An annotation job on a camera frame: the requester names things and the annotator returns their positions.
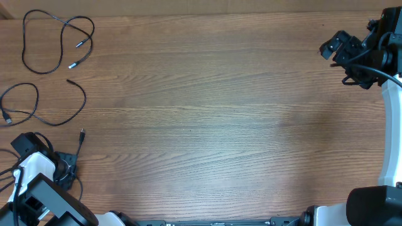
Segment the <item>black cable silver plugs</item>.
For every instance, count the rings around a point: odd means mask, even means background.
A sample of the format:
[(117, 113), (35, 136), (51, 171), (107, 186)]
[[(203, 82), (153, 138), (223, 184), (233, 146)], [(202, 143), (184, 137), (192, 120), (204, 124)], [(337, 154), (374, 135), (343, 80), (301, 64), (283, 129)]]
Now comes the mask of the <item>black cable silver plugs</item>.
[[(43, 13), (43, 14), (51, 17), (52, 19), (57, 20), (57, 21), (59, 21), (59, 22), (61, 22), (63, 24), (63, 26), (62, 26), (62, 28), (60, 30), (60, 57), (59, 57), (59, 60), (58, 60), (58, 62), (56, 64), (56, 66), (53, 69), (49, 70), (49, 71), (40, 72), (40, 71), (34, 70), (27, 64), (27, 62), (25, 60), (25, 53), (26, 53), (26, 19), (32, 13)], [(90, 33), (84, 31), (83, 29), (81, 29), (81, 28), (79, 28), (79, 27), (77, 27), (77, 26), (75, 26), (75, 25), (73, 25), (71, 23), (73, 20), (76, 20), (76, 19), (84, 19), (84, 20), (89, 21), (89, 23), (92, 25), (92, 29), (91, 29)], [(49, 12), (44, 11), (42, 9), (31, 9), (31, 10), (29, 10), (28, 12), (26, 12), (24, 14), (23, 19), (22, 19), (22, 23), (23, 23), (23, 25), (22, 25), (23, 49), (21, 50), (21, 61), (22, 61), (23, 65), (29, 71), (31, 71), (31, 72), (33, 72), (33, 73), (35, 73), (37, 75), (47, 75), (47, 74), (53, 73), (54, 71), (56, 71), (60, 67), (61, 62), (63, 60), (63, 55), (64, 55), (63, 34), (64, 34), (64, 31), (65, 31), (66, 27), (70, 27), (73, 30), (77, 30), (77, 31), (79, 31), (79, 32), (81, 32), (81, 33), (83, 33), (85, 35), (85, 38), (75, 46), (76, 48), (80, 48), (82, 45), (86, 44), (87, 42), (90, 43), (87, 53), (82, 58), (80, 58), (79, 60), (77, 60), (77, 61), (73, 62), (72, 64), (70, 64), (68, 66), (69, 69), (73, 69), (76, 66), (80, 65), (82, 62), (86, 61), (86, 59), (88, 59), (88, 57), (90, 56), (90, 54), (92, 53), (92, 51), (94, 49), (93, 36), (94, 36), (94, 33), (95, 33), (95, 23), (91, 18), (89, 18), (87, 16), (73, 16), (71, 18), (68, 18), (67, 20), (62, 20), (62, 19), (58, 18), (57, 16), (55, 16), (53, 14), (50, 14)]]

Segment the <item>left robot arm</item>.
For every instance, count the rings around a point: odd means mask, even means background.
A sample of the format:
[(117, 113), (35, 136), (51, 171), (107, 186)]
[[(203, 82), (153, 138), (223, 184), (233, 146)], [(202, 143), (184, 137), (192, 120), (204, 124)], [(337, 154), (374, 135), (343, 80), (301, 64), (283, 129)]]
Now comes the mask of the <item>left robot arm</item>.
[(20, 134), (11, 142), (20, 155), (8, 169), (14, 177), (14, 190), (1, 208), (1, 225), (38, 225), (48, 213), (47, 225), (137, 225), (123, 213), (96, 215), (70, 195), (70, 164), (54, 152), (50, 141), (43, 143), (38, 132)]

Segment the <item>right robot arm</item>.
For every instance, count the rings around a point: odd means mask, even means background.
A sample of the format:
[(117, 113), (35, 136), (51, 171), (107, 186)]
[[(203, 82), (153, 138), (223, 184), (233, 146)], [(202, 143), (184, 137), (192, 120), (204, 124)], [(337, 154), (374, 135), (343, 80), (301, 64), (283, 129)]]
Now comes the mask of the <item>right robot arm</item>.
[(384, 153), (376, 184), (354, 188), (340, 204), (312, 205), (282, 225), (401, 225), (401, 7), (384, 8), (360, 39), (344, 30), (319, 48), (342, 84), (379, 87), (384, 105)]

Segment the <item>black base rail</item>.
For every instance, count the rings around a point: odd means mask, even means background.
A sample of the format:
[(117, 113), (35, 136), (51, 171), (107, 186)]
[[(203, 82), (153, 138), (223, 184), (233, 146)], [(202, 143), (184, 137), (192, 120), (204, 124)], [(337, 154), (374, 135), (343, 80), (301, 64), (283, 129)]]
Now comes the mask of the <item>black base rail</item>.
[(135, 220), (137, 226), (287, 226), (298, 225), (299, 217), (271, 217), (265, 220), (194, 220), (194, 221), (164, 221)]

